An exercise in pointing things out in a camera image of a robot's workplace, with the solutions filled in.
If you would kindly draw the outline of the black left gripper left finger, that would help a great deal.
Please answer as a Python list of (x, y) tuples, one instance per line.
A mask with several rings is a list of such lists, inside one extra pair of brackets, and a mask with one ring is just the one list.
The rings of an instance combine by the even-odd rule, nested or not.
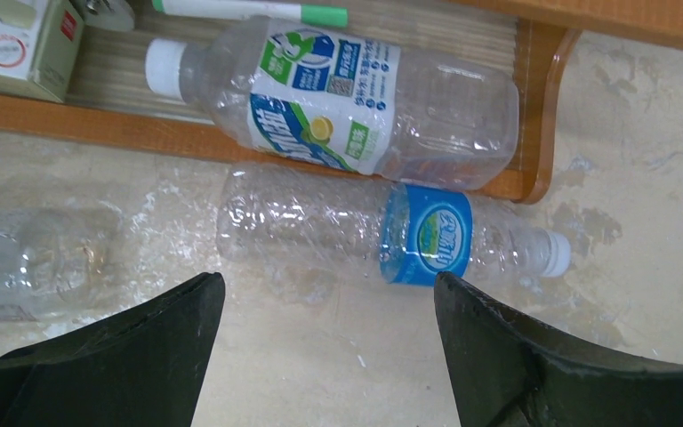
[(225, 302), (203, 273), (0, 357), (0, 426), (188, 426)]

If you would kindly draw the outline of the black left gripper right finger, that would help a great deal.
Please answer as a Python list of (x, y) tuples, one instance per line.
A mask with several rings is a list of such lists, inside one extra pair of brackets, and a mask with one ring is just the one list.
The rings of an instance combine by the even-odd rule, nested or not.
[(463, 426), (683, 426), (683, 365), (587, 342), (449, 272), (438, 330)]

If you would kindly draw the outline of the clear bottle blue label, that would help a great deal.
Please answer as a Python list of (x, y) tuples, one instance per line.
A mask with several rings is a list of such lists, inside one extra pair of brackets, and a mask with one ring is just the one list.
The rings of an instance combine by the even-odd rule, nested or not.
[(443, 271), (473, 284), (556, 278), (572, 257), (564, 235), (489, 197), (273, 164), (230, 168), (216, 230), (230, 260), (357, 265), (411, 286), (432, 286)]

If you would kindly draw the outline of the blue white label bottle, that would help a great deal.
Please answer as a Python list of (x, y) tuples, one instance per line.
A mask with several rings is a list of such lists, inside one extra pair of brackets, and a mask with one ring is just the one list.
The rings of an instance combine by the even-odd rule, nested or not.
[(243, 147), (392, 181), (479, 189), (518, 146), (506, 73), (291, 20), (242, 20), (208, 46), (156, 38), (145, 77)]

